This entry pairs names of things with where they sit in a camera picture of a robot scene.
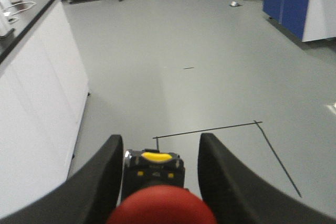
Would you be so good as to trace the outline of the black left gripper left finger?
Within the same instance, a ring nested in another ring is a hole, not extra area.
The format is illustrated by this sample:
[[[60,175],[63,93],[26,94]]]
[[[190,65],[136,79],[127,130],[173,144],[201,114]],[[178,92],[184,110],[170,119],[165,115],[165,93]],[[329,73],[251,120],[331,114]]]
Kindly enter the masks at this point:
[[[116,208],[123,170],[123,140],[111,135],[73,176],[1,223],[105,223]]]

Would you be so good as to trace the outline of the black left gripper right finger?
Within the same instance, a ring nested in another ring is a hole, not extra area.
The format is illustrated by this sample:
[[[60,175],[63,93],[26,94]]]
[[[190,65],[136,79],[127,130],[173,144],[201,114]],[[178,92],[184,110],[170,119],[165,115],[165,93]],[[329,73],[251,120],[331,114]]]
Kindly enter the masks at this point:
[[[263,180],[212,133],[200,137],[198,184],[218,223],[335,223]]]

